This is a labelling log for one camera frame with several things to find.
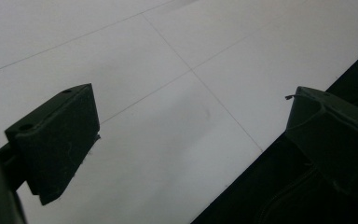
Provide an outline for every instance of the white tile floor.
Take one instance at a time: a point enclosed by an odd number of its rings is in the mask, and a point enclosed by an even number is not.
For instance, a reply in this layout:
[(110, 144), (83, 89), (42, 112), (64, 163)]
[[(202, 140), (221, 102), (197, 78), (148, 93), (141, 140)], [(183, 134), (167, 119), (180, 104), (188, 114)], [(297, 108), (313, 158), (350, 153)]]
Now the white tile floor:
[(0, 0), (3, 131), (93, 84), (103, 137), (30, 223), (189, 223), (358, 58), (358, 0)]

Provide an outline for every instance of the screw hole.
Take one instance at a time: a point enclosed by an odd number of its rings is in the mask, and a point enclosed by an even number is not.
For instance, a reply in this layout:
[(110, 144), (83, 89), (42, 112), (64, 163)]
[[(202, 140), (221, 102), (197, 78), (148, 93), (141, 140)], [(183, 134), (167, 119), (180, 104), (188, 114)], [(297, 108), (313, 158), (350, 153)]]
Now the screw hole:
[(34, 127), (34, 125), (32, 124), (24, 124), (20, 127), (20, 131), (28, 131), (30, 129), (32, 129)]

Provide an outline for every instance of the tile grout line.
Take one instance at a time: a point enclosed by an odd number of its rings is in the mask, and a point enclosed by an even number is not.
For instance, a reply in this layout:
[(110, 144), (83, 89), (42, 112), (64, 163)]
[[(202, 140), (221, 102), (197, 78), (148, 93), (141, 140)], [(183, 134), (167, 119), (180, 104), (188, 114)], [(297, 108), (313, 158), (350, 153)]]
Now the tile grout line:
[(101, 31), (101, 30), (107, 29), (107, 28), (109, 28), (109, 27), (111, 27), (111, 26), (114, 26), (114, 25), (120, 23), (120, 22), (123, 22), (123, 21), (129, 20), (129, 19), (131, 19), (131, 18), (134, 18), (134, 17), (136, 17), (136, 16), (139, 16), (139, 15), (141, 15), (141, 14), (147, 12), (147, 11), (153, 10), (153, 9), (155, 9), (155, 8), (157, 8), (157, 7), (162, 7), (162, 6), (166, 5), (166, 4), (169, 4), (169, 3), (172, 2), (172, 1), (175, 1), (175, 0), (170, 0), (170, 1), (166, 2), (166, 3), (161, 4), (161, 5), (158, 5), (158, 6), (155, 6), (155, 7), (151, 7), (151, 8), (149, 8), (149, 9), (145, 10), (145, 11), (136, 13), (136, 14), (134, 14), (134, 15), (132, 15), (132, 16), (129, 16), (129, 17), (127, 17), (127, 18), (124, 18), (124, 19), (122, 19), (122, 20), (115, 21), (115, 22), (113, 22), (113, 23), (111, 23), (111, 24), (108, 24), (108, 25), (105, 25), (105, 26), (103, 26), (103, 27), (101, 27), (101, 28), (99, 28), (99, 29), (97, 29), (97, 30), (94, 30), (94, 31), (88, 32), (88, 33), (86, 33), (86, 34), (77, 36), (77, 37), (72, 38), (72, 39), (70, 39), (70, 40), (68, 40), (68, 41), (65, 41), (65, 42), (63, 42), (63, 43), (61, 43), (61, 44), (59, 44), (59, 45), (56, 45), (56, 46), (54, 46), (54, 47), (51, 47), (51, 48), (49, 48), (49, 49), (44, 49), (44, 50), (42, 50), (42, 51), (40, 51), (40, 52), (37, 52), (36, 54), (33, 54), (33, 55), (31, 55), (31, 56), (22, 58), (22, 59), (20, 59), (20, 60), (14, 62), (14, 63), (6, 64), (6, 65), (0, 67), (0, 70), (1, 70), (1, 69), (4, 69), (4, 68), (6, 68), (6, 67), (9, 67), (9, 66), (11, 66), (11, 65), (13, 65), (13, 64), (20, 63), (20, 62), (22, 62), (22, 61), (25, 61), (25, 60), (28, 60), (28, 59), (30, 59), (30, 58), (33, 58), (34, 56), (37, 56), (37, 55), (42, 54), (42, 53), (45, 53), (45, 52), (47, 52), (47, 51), (50, 51), (50, 50), (59, 48), (59, 47), (61, 47), (61, 46), (63, 46), (63, 45), (66, 45), (66, 44), (68, 44), (68, 43), (70, 43), (70, 42), (72, 42), (72, 41), (78, 40), (78, 39), (80, 39), (80, 38), (82, 38), (82, 37), (85, 37), (85, 36), (87, 36), (87, 35), (92, 35), (92, 34), (94, 34), (94, 33), (97, 33), (97, 32), (99, 32), (99, 31)]
[(222, 102), (219, 100), (219, 98), (217, 98), (217, 96), (211, 91), (211, 89), (197, 76), (196, 72), (194, 72), (193, 68), (191, 68), (188, 63), (179, 55), (179, 53), (171, 46), (170, 43), (168, 43), (168, 41), (164, 38), (164, 36), (162, 36), (162, 34), (156, 29), (156, 27), (145, 17), (145, 15), (143, 14), (145, 20), (147, 20), (150, 25), (153, 27), (153, 29), (155, 29), (155, 31), (161, 36), (162, 39), (164, 39), (164, 41), (167, 43), (167, 45), (176, 53), (176, 55), (188, 66), (188, 68), (190, 69), (190, 71), (193, 73), (193, 75), (199, 80), (200, 83), (202, 83), (202, 85), (208, 90), (208, 92), (213, 96), (213, 98), (228, 112), (228, 114), (237, 122), (237, 124), (241, 127), (241, 129), (246, 133), (246, 135), (248, 135), (248, 137), (255, 143), (255, 145), (258, 147), (258, 149), (263, 152), (263, 149), (261, 148), (260, 145), (257, 144), (257, 142), (254, 140), (254, 138), (248, 134), (248, 132), (246, 132), (246, 130), (242, 127), (242, 125), (240, 125), (240, 123), (234, 118), (234, 116), (228, 111), (228, 109), (222, 104)]
[(113, 117), (121, 114), (122, 112), (126, 111), (127, 109), (129, 109), (130, 107), (132, 107), (133, 105), (136, 105), (138, 104), (139, 102), (143, 101), (143, 99), (147, 98), (148, 96), (154, 94), (155, 92), (157, 91), (160, 91), (161, 89), (165, 88), (166, 86), (170, 85), (171, 83), (173, 83), (174, 81), (176, 81), (177, 79), (179, 79), (180, 77), (184, 76), (185, 74), (187, 74), (188, 72), (192, 71), (191, 67), (188, 66), (187, 62), (176, 52), (176, 50), (168, 43), (168, 41), (164, 38), (164, 36), (162, 36), (159, 31), (156, 29), (156, 27), (153, 26), (153, 24), (146, 18), (146, 16), (144, 15), (144, 13), (140, 13), (142, 14), (142, 17), (144, 18), (145, 21), (147, 21), (150, 26), (153, 28), (153, 30), (165, 41), (165, 43), (168, 45), (168, 47), (173, 50), (173, 52), (182, 60), (182, 62), (187, 66), (187, 71), (185, 71), (182, 75), (180, 75), (179, 77), (176, 77), (175, 79), (171, 80), (170, 82), (162, 85), (161, 87), (159, 87), (158, 89), (150, 92), (149, 94), (147, 94), (145, 97), (141, 98), (140, 100), (136, 101), (135, 103), (127, 106), (126, 108), (122, 109), (121, 111), (117, 112), (115, 115), (113, 115), (112, 117), (110, 117), (109, 119), (106, 119), (104, 120), (103, 122), (100, 123), (100, 125), (102, 126), (104, 123), (106, 123), (108, 120), (112, 119)]
[[(294, 6), (292, 9), (298, 8), (298, 7), (302, 6), (302, 5), (304, 5), (306, 2), (308, 2), (308, 0), (305, 0), (304, 2), (302, 2), (302, 3), (300, 3), (300, 4), (296, 5), (296, 6)], [(276, 20), (278, 20), (278, 19), (280, 19), (281, 17), (283, 17), (284, 15), (286, 15), (288, 12), (289, 12), (289, 9), (287, 9), (282, 15), (279, 15), (279, 16), (278, 16), (277, 18), (275, 18), (274, 20), (269, 21), (267, 24), (265, 24), (265, 25), (263, 25), (262, 27), (258, 28), (257, 30), (255, 30), (254, 32), (252, 32), (250, 35), (247, 35), (247, 36), (242, 37), (242, 38), (239, 39), (238, 41), (234, 42), (232, 45), (229, 45), (228, 47), (226, 47), (226, 48), (220, 50), (219, 52), (217, 52), (216, 54), (214, 54), (213, 56), (211, 56), (210, 58), (208, 58), (208, 59), (205, 60), (204, 62), (202, 62), (202, 63), (200, 63), (200, 64), (194, 66), (194, 68), (192, 68), (192, 69), (196, 69), (196, 68), (200, 67), (201, 65), (203, 65), (203, 64), (205, 64), (205, 63), (207, 63), (207, 62), (209, 62), (211, 59), (215, 58), (217, 55), (221, 54), (222, 52), (224, 52), (224, 51), (226, 51), (226, 50), (228, 50), (228, 49), (231, 49), (232, 47), (234, 47), (235, 45), (237, 45), (237, 44), (239, 44), (240, 42), (244, 41), (245, 39), (247, 39), (247, 38), (253, 36), (255, 33), (257, 33), (257, 32), (259, 32), (259, 31), (265, 29), (266, 27), (268, 27), (269, 25), (271, 25), (273, 22), (275, 22)]]
[(173, 52), (175, 52), (175, 54), (182, 60), (182, 62), (187, 66), (187, 68), (192, 71), (190, 65), (188, 65), (185, 59), (183, 59), (182, 56), (180, 56), (180, 54), (173, 48), (173, 46), (167, 41), (167, 39), (158, 31), (158, 29), (153, 25), (153, 23), (147, 19), (144, 13), (142, 13), (142, 16), (150, 24), (150, 26), (156, 31), (156, 33), (165, 41), (168, 47), (170, 47), (170, 49), (173, 50)]
[(263, 148), (257, 144), (257, 142), (254, 140), (254, 138), (248, 133), (246, 132), (246, 130), (242, 127), (242, 125), (234, 118), (234, 116), (231, 114), (231, 112), (229, 112), (229, 110), (225, 107), (225, 105), (223, 105), (223, 103), (220, 101), (219, 98), (217, 98), (217, 96), (211, 91), (211, 89), (202, 81), (202, 79), (197, 76), (197, 74), (193, 71), (194, 76), (202, 83), (202, 85), (208, 90), (208, 92), (214, 97), (214, 99), (223, 107), (225, 108), (225, 110), (228, 112), (228, 114), (237, 122), (237, 124), (242, 128), (242, 130), (246, 133), (246, 135), (248, 135), (248, 137), (255, 143), (255, 145), (258, 147), (258, 149), (260, 149), (261, 152), (264, 152)]
[(115, 116), (121, 114), (122, 112), (126, 111), (127, 109), (129, 109), (129, 108), (132, 107), (133, 105), (138, 104), (139, 102), (143, 101), (145, 98), (147, 98), (147, 97), (149, 97), (150, 95), (156, 93), (157, 91), (160, 91), (160, 90), (162, 90), (163, 88), (167, 87), (168, 85), (172, 84), (174, 81), (176, 81), (176, 80), (179, 79), (180, 77), (186, 75), (189, 71), (190, 71), (190, 70), (185, 71), (185, 72), (184, 72), (182, 75), (180, 75), (179, 77), (174, 78), (173, 80), (171, 80), (171, 81), (169, 81), (168, 83), (162, 85), (162, 86), (159, 87), (158, 89), (156, 89), (156, 90), (154, 90), (154, 91), (148, 93), (146, 96), (142, 97), (141, 99), (137, 100), (136, 102), (132, 103), (131, 105), (127, 106), (126, 108), (120, 110), (119, 112), (117, 112), (115, 115), (113, 115), (113, 116), (110, 117), (109, 119), (106, 119), (106, 120), (102, 121), (102, 122), (100, 123), (100, 125), (102, 126), (102, 125), (103, 125), (104, 123), (106, 123), (108, 120), (110, 120), (110, 119), (114, 118)]

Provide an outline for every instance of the floor tile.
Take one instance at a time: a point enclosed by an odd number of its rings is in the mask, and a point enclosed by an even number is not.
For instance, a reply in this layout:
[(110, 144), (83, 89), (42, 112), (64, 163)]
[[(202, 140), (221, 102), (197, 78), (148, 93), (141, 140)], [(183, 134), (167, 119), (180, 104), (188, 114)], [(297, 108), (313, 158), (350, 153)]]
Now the floor tile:
[(188, 71), (142, 15), (0, 70), (4, 130), (58, 92), (92, 83), (100, 121)]
[(30, 223), (190, 223), (261, 153), (193, 73), (100, 134), (57, 202), (41, 207), (21, 188)]
[(274, 21), (305, 0), (176, 0), (145, 13), (191, 66)]
[(0, 68), (169, 0), (0, 0)]
[(358, 59), (358, 14), (309, 1), (195, 72), (263, 149), (285, 129), (297, 86), (326, 90)]

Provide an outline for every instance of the white floor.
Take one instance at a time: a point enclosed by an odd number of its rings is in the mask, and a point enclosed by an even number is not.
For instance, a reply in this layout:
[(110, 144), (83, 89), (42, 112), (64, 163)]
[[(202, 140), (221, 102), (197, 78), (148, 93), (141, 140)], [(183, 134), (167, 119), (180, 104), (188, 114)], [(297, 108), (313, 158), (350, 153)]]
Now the white floor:
[(358, 0), (0, 0), (0, 147), (92, 83), (102, 140), (58, 201), (19, 189), (29, 223), (189, 223), (284, 131), (285, 95), (356, 59)]

